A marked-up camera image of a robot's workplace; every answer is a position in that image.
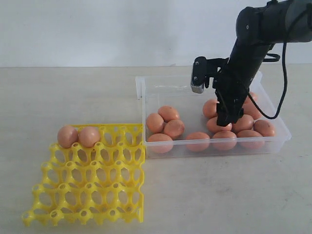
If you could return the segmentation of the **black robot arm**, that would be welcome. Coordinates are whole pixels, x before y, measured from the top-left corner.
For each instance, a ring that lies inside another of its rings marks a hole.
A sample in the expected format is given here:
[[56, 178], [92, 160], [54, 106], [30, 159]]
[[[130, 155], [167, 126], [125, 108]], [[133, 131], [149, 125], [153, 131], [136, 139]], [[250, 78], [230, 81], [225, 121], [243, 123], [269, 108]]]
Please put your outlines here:
[[312, 40], [310, 0], [271, 0], [264, 7], [246, 7], [236, 20], [236, 41], [230, 57], [214, 78], [217, 124], [236, 123], [265, 56], [275, 44]]

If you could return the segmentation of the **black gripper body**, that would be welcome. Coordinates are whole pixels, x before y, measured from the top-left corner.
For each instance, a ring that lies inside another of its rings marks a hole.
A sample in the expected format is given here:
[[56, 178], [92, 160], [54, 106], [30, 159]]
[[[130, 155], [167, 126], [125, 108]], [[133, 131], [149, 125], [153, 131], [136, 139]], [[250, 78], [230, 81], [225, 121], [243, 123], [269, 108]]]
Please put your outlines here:
[[230, 67], [213, 65], [213, 88], [218, 103], [222, 103], [230, 111], [240, 108], [248, 95], [251, 84], [251, 67], [249, 65]]

